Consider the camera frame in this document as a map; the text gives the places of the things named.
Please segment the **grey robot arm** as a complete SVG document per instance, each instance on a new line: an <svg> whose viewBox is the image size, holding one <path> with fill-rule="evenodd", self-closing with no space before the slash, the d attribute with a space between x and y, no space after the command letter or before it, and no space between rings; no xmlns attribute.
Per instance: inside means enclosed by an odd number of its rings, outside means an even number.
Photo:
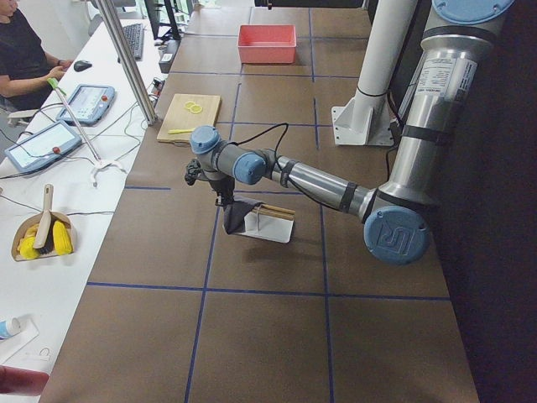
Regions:
<svg viewBox="0 0 537 403"><path fill-rule="evenodd" d="M404 38L418 1L378 1L354 97L332 108L337 145L380 145L388 139L373 123L385 109ZM360 218L368 251L389 264L409 264L430 246L427 215L438 202L431 195L435 173L453 139L480 61L493 49L514 1L430 1L420 42L419 70L398 153L388 179L371 190L281 155L275 149L244 149L200 126L190 135L196 156L185 182L206 181L216 205L243 224L253 207L234 206L235 181L253 185L262 178L294 187L314 202Z"/></svg>

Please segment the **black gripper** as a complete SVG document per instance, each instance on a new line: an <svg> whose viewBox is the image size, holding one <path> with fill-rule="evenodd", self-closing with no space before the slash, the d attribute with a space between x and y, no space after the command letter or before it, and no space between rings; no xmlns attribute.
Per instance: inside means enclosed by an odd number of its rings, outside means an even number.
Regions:
<svg viewBox="0 0 537 403"><path fill-rule="evenodd" d="M234 203L235 179L224 176L218 180L209 180L211 189L216 193L215 205L225 207Z"/></svg>

